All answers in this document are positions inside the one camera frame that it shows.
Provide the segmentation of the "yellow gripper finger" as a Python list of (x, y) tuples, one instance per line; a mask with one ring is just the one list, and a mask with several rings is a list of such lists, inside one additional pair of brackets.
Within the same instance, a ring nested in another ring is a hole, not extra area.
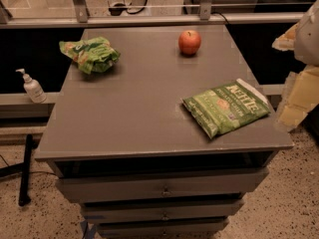
[(276, 38), (272, 43), (272, 47), (279, 51), (293, 51), (297, 27), (298, 24), (294, 24), (284, 34)]
[(281, 129), (295, 129), (319, 104), (319, 67), (306, 66), (300, 73), (290, 72), (281, 98), (276, 123)]

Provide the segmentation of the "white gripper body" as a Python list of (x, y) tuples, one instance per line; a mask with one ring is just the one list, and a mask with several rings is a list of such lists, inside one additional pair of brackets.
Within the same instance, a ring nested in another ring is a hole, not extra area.
[(294, 57), (306, 65), (319, 65), (319, 0), (316, 0), (298, 23)]

